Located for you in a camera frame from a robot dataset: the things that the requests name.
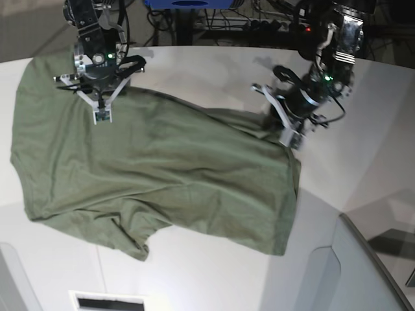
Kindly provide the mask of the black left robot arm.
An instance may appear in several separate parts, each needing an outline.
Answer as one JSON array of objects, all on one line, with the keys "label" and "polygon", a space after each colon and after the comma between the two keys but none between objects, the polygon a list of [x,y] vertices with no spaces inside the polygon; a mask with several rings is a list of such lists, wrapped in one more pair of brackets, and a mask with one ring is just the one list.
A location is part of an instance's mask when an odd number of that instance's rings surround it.
[{"label": "black left robot arm", "polygon": [[298,1],[283,10],[292,14],[290,30],[299,55],[311,63],[303,76],[282,65],[272,69],[280,82],[290,85],[272,96],[296,131],[303,132],[306,122],[327,128],[346,116],[339,98],[353,85],[364,22],[375,5],[375,1]]}]

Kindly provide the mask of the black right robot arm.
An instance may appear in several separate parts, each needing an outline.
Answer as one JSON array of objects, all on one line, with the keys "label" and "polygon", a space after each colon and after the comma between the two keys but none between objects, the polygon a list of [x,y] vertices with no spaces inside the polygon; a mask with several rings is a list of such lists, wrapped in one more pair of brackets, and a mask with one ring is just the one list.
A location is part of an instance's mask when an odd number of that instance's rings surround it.
[{"label": "black right robot arm", "polygon": [[77,28],[74,46],[74,91],[100,98],[115,91],[121,82],[147,64],[142,56],[130,56],[131,1],[65,1],[66,21]]}]

